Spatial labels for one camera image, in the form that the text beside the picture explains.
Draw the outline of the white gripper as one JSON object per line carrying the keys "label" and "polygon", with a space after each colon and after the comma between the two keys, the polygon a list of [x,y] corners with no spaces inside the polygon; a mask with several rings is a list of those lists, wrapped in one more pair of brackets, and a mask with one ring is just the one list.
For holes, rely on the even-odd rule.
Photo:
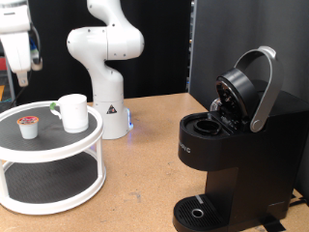
{"label": "white gripper", "polygon": [[27,32],[0,36],[11,70],[16,73],[20,87],[29,84],[28,71],[31,69],[29,35]]}

